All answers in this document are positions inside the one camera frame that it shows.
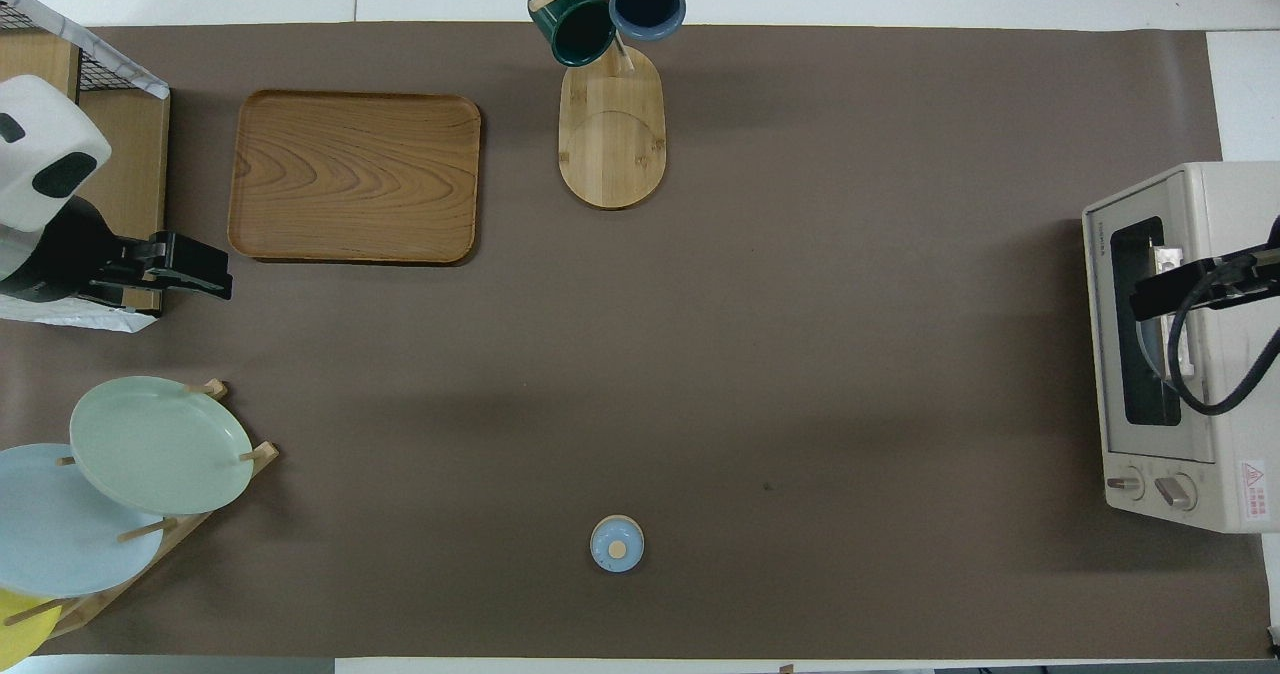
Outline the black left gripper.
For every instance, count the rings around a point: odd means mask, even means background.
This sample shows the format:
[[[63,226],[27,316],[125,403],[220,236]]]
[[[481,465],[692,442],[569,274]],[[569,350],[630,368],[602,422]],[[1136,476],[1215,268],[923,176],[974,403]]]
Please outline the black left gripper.
[[[83,197],[73,196],[38,231],[1,226],[1,294],[26,302],[79,299],[124,304],[127,292],[179,290],[230,301],[234,278],[229,256],[177,231],[156,231],[136,244],[120,237]],[[96,279],[115,261],[137,261],[151,276]]]

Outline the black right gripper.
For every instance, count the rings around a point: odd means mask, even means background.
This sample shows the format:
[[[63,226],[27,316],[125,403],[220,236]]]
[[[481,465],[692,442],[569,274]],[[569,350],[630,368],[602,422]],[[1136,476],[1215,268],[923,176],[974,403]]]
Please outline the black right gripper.
[[[1215,267],[1174,267],[1138,279],[1130,295],[1135,322],[1174,315],[1208,274],[1210,308],[1228,310],[1279,295],[1279,246],[1248,247],[1213,260]]]

